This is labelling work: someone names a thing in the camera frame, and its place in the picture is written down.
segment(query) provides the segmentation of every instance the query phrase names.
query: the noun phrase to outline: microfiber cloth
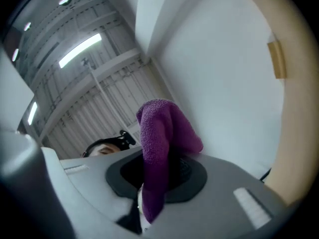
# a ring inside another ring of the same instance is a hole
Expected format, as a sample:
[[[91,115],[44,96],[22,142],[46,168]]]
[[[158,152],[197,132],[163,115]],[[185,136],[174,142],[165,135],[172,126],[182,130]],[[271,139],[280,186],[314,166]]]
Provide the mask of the microfiber cloth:
[[[146,220],[152,223],[164,206],[169,149],[199,153],[203,144],[183,112],[169,100],[144,103],[136,117],[141,126],[144,159],[142,209]]]

